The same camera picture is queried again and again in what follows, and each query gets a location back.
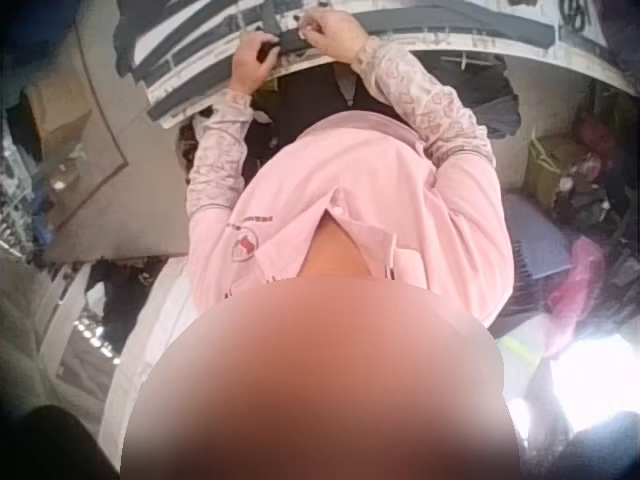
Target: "embroidered logo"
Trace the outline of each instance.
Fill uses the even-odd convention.
[[[246,262],[253,258],[258,248],[258,236],[247,227],[238,230],[238,239],[234,242],[231,250],[231,260],[234,262]]]

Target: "cardboard box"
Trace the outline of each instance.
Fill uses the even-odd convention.
[[[553,209],[560,179],[588,153],[585,146],[562,135],[532,140],[523,189],[534,196],[542,208]]]
[[[63,161],[82,138],[91,115],[82,82],[70,62],[57,62],[26,89],[40,142],[44,170]]]

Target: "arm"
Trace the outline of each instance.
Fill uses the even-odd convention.
[[[244,189],[242,165],[247,155],[244,137],[253,118],[251,95],[273,69],[279,47],[271,49],[263,63],[258,51],[277,38],[252,33],[241,41],[233,57],[229,88],[215,102],[215,112],[204,127],[194,166],[189,175],[189,277],[196,306],[202,310],[209,297],[209,259]]]
[[[244,136],[253,118],[250,102],[251,97],[229,89],[216,101],[189,174],[187,213],[191,218],[208,208],[229,212],[238,201],[244,189]]]
[[[486,129],[406,49],[370,38],[348,13],[312,10],[302,33],[325,55],[350,64],[369,92],[393,106],[424,141],[439,167],[435,184],[425,188],[446,206],[454,232],[439,240],[458,251],[431,279],[432,288],[452,294],[488,325],[511,293],[514,267]]]
[[[369,93],[413,127],[436,166],[462,152],[495,164],[486,128],[477,125],[454,89],[425,71],[405,48],[369,37],[347,12],[312,9],[300,27],[301,36],[325,55],[350,64]]]
[[[487,129],[478,126],[453,88],[442,85],[405,48],[369,38],[352,68],[373,97],[391,105],[420,135],[436,166],[462,152],[495,165]]]

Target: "pink plastic bag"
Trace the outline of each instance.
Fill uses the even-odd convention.
[[[604,278],[604,252],[586,237],[571,248],[571,271],[547,298],[551,322],[547,330],[546,356],[551,356],[573,338],[579,321],[587,316]]]

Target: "floor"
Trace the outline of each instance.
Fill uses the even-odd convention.
[[[90,181],[73,192],[66,209],[54,212],[63,227],[46,252],[51,261],[187,252],[185,185],[174,152],[176,132],[153,125],[146,116],[142,88],[131,77],[117,76],[112,43],[117,21],[116,3],[98,0],[87,0],[78,17],[77,37],[88,74],[85,82],[90,78],[104,119],[96,103],[83,139],[88,157],[84,171]],[[82,70],[77,40],[72,32],[61,55]],[[538,136],[568,131],[588,79],[519,58],[508,58],[507,64],[520,96],[522,128],[515,137],[493,145],[502,185],[517,187],[524,176],[533,130]],[[106,183],[86,201],[101,181]]]

